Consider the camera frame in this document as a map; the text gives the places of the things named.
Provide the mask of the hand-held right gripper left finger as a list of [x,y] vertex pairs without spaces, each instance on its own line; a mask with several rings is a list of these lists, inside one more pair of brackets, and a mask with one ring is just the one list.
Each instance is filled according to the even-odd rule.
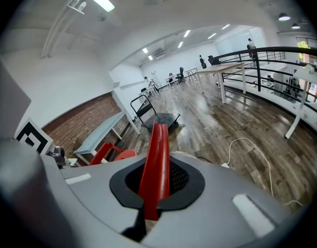
[[117,171],[134,162],[59,169],[51,157],[43,157],[49,188],[76,248],[146,248],[122,234],[134,225],[138,211],[123,207],[109,186]]

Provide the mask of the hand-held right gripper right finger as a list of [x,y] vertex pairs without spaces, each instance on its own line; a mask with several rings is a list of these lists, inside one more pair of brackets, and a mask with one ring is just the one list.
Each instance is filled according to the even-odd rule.
[[290,215],[243,175],[181,151],[172,156],[200,171],[205,187],[185,209],[164,211],[142,239],[151,248],[237,248],[259,241]]

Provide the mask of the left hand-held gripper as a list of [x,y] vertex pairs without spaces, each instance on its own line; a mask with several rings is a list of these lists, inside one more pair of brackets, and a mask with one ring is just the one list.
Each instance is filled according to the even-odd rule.
[[65,163],[65,152],[61,146],[55,146],[53,140],[28,118],[16,132],[15,138],[20,143],[33,147],[41,156],[52,157],[61,168]]

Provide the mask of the black platform cart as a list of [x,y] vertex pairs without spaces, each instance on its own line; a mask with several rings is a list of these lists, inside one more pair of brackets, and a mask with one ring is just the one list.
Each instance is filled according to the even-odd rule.
[[[138,110],[136,110],[133,106],[133,103],[141,99],[142,97],[146,99],[147,103],[143,107],[140,107]],[[167,136],[169,136],[170,133],[178,126],[177,120],[180,117],[180,113],[157,112],[149,98],[144,94],[140,94],[138,97],[131,100],[130,106],[135,112],[137,118],[140,120],[141,127],[145,128],[150,133],[153,132],[155,125],[159,125],[160,127],[165,129]],[[153,111],[153,114],[148,119],[143,120],[142,117],[151,110]]]

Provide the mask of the light blue table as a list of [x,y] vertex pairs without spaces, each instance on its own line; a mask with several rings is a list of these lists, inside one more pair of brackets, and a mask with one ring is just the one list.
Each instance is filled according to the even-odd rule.
[[123,118],[127,116],[129,123],[132,125],[135,132],[140,135],[140,130],[136,127],[132,121],[130,115],[126,111],[121,111],[106,120],[104,120],[94,131],[92,131],[83,141],[81,146],[76,149],[73,154],[76,155],[79,159],[89,165],[89,162],[83,157],[83,154],[91,154],[93,157],[96,155],[96,148],[104,137],[111,131],[116,134],[116,136],[121,140],[122,137],[114,129],[115,125]]

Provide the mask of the white ladder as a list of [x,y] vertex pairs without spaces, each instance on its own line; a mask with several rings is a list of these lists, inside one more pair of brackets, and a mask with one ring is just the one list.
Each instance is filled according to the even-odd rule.
[[162,87],[162,85],[161,85],[161,83],[160,83],[160,81],[159,81],[159,79],[158,79],[158,77],[157,77],[157,75],[156,75],[156,72],[154,71],[154,72],[152,72],[151,74],[152,74],[152,79],[153,79],[153,81],[154,81],[156,87],[157,87],[158,89],[160,89],[160,88]]

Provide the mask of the small white table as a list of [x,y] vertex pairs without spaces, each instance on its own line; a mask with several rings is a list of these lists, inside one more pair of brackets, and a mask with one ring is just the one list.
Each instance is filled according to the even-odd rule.
[[196,76],[196,72],[197,72],[197,67],[194,67],[194,68],[191,68],[191,69],[188,69],[185,71],[186,75],[187,75],[187,78],[189,79],[189,81],[197,81],[198,78]]

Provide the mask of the wooden desk white legs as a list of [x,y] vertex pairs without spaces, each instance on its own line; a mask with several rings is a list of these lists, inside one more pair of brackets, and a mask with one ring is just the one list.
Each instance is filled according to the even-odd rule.
[[242,83],[243,83],[243,94],[245,95],[247,93],[246,91],[246,75],[245,75],[245,67],[244,63],[235,63],[235,64],[220,64],[220,65],[213,65],[209,68],[205,68],[204,70],[197,71],[196,74],[198,76],[198,81],[200,85],[200,90],[201,93],[204,93],[204,89],[202,86],[201,82],[201,75],[207,75],[207,74],[215,74],[218,76],[218,81],[220,84],[220,92],[221,92],[221,97],[222,97],[222,104],[226,104],[226,99],[225,99],[225,90],[224,90],[224,82],[223,82],[223,77],[222,74],[226,73],[228,71],[232,71],[233,69],[241,69],[241,75],[242,75]]

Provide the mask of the black metal railing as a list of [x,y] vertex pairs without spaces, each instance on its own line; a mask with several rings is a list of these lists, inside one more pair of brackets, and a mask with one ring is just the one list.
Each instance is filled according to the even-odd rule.
[[[241,50],[217,56],[221,64],[244,63],[248,84],[258,91],[270,90],[272,93],[291,101],[300,103],[305,81],[293,77],[294,73],[306,63],[300,63],[298,54],[304,53],[317,57],[317,49],[304,49],[290,46],[274,46],[251,50],[254,59],[249,56],[249,50]],[[223,79],[234,82],[241,81],[241,69],[233,69],[223,73]],[[305,100],[305,106],[317,113],[317,102]]]

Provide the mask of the row of ceiling light panels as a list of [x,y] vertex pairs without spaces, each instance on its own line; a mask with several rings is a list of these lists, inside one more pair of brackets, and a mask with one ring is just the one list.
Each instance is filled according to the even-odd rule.
[[167,55],[168,53],[179,51],[183,48],[195,46],[205,42],[211,42],[230,26],[230,24],[225,24],[187,29],[185,31],[172,34],[144,47],[142,52],[149,60],[154,60],[154,52],[159,48],[165,49]]

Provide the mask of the glass window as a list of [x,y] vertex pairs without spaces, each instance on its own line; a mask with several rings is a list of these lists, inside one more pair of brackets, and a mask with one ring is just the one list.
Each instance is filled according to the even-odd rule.
[[[296,38],[297,47],[304,49],[317,49],[317,39],[306,38],[306,37],[297,37]],[[309,54],[299,53],[298,54],[299,62],[312,64],[317,68],[317,57]],[[317,102],[317,85],[310,84],[308,86],[308,95],[306,98],[309,102]]]

